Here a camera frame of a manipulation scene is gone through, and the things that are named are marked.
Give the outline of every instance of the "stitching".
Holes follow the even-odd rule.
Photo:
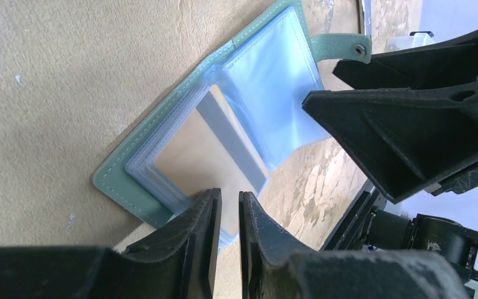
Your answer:
[[[227,48],[223,48],[223,49],[220,49],[220,50],[217,50],[215,52],[215,56],[216,57],[219,57],[220,55],[222,55],[222,53],[226,50]],[[175,91],[173,90],[173,92],[176,92],[176,95],[174,95],[173,97],[171,97],[170,99],[167,99],[166,97],[166,101],[168,102],[168,104],[164,107],[164,109],[162,109],[162,111],[160,112],[160,114],[158,114],[157,116],[155,116],[155,118],[148,124],[146,125],[146,127],[144,128],[144,130],[142,132],[140,132],[140,134],[133,140],[133,142],[131,142],[131,144],[120,154],[120,156],[116,159],[115,162],[113,162],[113,164],[109,167],[109,169],[107,169],[107,172],[101,177],[101,185],[104,186],[105,188],[107,188],[107,190],[113,192],[118,198],[120,198],[121,200],[123,200],[124,202],[127,202],[131,207],[137,209],[141,215],[144,215],[146,216],[146,218],[151,222],[151,224],[154,224],[156,225],[157,227],[160,227],[161,225],[159,225],[156,221],[152,220],[151,219],[151,216],[149,216],[147,213],[145,213],[144,211],[142,211],[140,208],[136,207],[134,204],[130,203],[129,201],[127,201],[127,199],[125,199],[122,195],[118,194],[111,186],[105,184],[105,179],[107,177],[107,175],[109,175],[109,173],[111,172],[111,170],[113,169],[113,167],[116,166],[117,162],[122,158],[122,157],[125,157],[125,155],[127,154],[127,152],[133,147],[133,145],[140,139],[140,137],[142,137],[142,135],[147,132],[150,127],[153,125],[153,123],[162,115],[164,114],[165,111],[167,111],[169,109],[169,107],[171,106],[171,104],[173,104],[174,102],[176,102],[181,95],[184,94],[184,92],[187,90],[188,86],[194,82],[195,80],[198,80],[199,77],[200,77],[200,74],[204,72],[204,69],[203,68],[196,68],[193,73],[191,74],[191,78],[187,78],[185,79],[182,83],[181,83],[181,88],[179,88],[178,91]]]
[[[182,104],[187,101],[186,97],[189,95],[189,93],[191,93],[191,94],[193,94],[193,95],[196,95],[196,94],[200,93],[202,90],[205,90],[205,89],[209,89],[209,88],[207,88],[206,85],[201,85],[201,86],[198,86],[197,89],[193,89],[193,90],[191,90],[190,92],[187,92],[186,95],[185,95],[184,97],[182,97],[182,98],[178,101],[178,103],[175,105],[175,107],[173,108],[173,110],[171,111],[171,113],[166,116],[166,118],[164,119],[164,121],[161,122],[161,123],[158,125],[158,127],[156,128],[156,130],[161,130],[161,128],[163,128],[164,126],[166,126],[167,122],[174,116],[174,112],[177,111],[177,110],[179,110],[179,109],[181,108]],[[181,115],[180,115],[180,117],[184,117],[184,115],[185,115],[185,112],[182,112]],[[170,129],[167,130],[167,132],[172,131],[172,128],[178,128],[178,127],[180,127],[180,126],[181,126],[181,124],[176,124],[176,123],[174,123],[172,126],[170,126]],[[159,138],[159,136],[157,136],[157,135],[155,135],[153,138],[148,138],[148,140],[146,140],[146,142],[145,142],[145,145],[148,145],[149,143],[152,143],[152,141],[155,141],[155,140],[158,139],[158,138]],[[145,146],[140,147],[140,149],[137,150],[137,152],[135,153],[134,157],[131,158],[131,160],[138,160],[139,162],[142,162],[142,159],[141,159],[141,155],[142,155],[142,154],[141,154],[141,152],[145,151],[145,150],[143,149],[144,147],[145,147]]]
[[[205,88],[205,87],[202,87],[199,89],[199,92],[200,91],[206,91],[209,89],[209,87]],[[156,151],[159,152],[159,151],[162,151],[163,148],[165,147],[166,143],[170,140],[171,136],[175,133],[176,129],[179,128],[184,122],[185,122],[185,119],[187,118],[187,116],[189,115],[189,113],[191,113],[193,111],[193,109],[199,104],[200,100],[197,100],[195,101],[194,103],[192,103],[191,105],[189,105],[187,108],[184,109],[184,111],[180,114],[180,119],[182,120],[182,122],[178,122],[178,123],[175,123],[173,126],[170,127],[170,129],[167,131],[167,133],[163,136],[163,139],[162,141],[156,146]],[[186,208],[186,205],[185,203],[182,201],[182,198],[183,199],[187,199],[187,196],[185,196],[184,194],[182,194],[182,192],[178,189],[177,186],[175,186],[174,184],[172,184],[171,182],[169,181],[166,181],[164,178],[163,178],[163,175],[161,175],[160,173],[158,173],[157,169],[151,165],[150,168],[148,168],[149,170],[152,171],[152,173],[157,176],[158,179],[160,179],[160,181],[165,184],[168,188],[169,188],[169,192],[173,193],[173,195],[177,196],[177,197],[171,197],[170,200],[174,202],[174,204],[176,205],[179,205],[179,206],[182,206],[184,209]],[[159,184],[157,184],[156,182],[152,181],[152,180],[149,180],[147,178],[145,178],[144,175],[141,175],[140,177],[140,181],[142,181],[141,183],[147,183],[147,184],[151,184],[154,188],[156,188],[158,191],[161,191],[163,193],[168,193],[168,191],[163,188],[162,186],[160,186]]]
[[[242,42],[244,39],[246,39],[246,37],[247,37],[252,31],[259,29],[259,27],[261,27],[261,23],[263,23],[263,21],[265,21],[267,18],[271,17],[272,13],[275,12],[275,11],[277,10],[277,8],[279,8],[279,7],[282,6],[283,4],[285,4],[285,3],[281,2],[281,3],[279,3],[276,7],[270,9],[270,11],[268,11],[268,12],[266,13],[266,15],[265,15],[262,19],[260,19],[260,20],[257,20],[257,19],[254,20],[254,22],[257,22],[256,26],[253,26],[252,28],[250,28],[249,31],[243,33],[242,36],[241,36],[239,39],[237,39],[237,42],[238,42],[238,43]]]

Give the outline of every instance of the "mint green card holder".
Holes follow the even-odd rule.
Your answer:
[[[293,6],[298,14],[303,33],[316,62],[325,59],[370,62],[371,40],[369,37],[360,34],[322,34],[309,37],[301,1],[280,0],[271,5],[232,40],[206,57],[182,83],[173,89],[97,169],[93,176],[94,185],[142,221],[155,228],[164,225],[171,218],[172,212],[126,172],[125,164],[212,65],[224,63],[237,48],[289,6]]]

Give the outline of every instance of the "black plastic bracket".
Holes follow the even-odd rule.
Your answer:
[[[316,252],[239,195],[243,298],[466,298],[452,267],[431,252]]]
[[[425,33],[425,34],[429,35],[430,37],[435,36],[435,34],[433,34],[433,32],[431,32],[431,31],[411,31],[410,36],[414,36],[417,33]]]
[[[387,200],[367,180],[345,214],[338,221],[320,250],[361,250],[365,240],[368,217],[374,209],[383,209]]]
[[[406,249],[435,250],[455,269],[464,283],[478,281],[474,268],[478,251],[478,231],[446,218],[417,214]]]
[[[108,247],[0,248],[0,298],[212,298],[219,189],[124,254]]]
[[[431,90],[316,91],[303,109],[391,202],[424,188],[437,195],[478,186],[478,81]]]

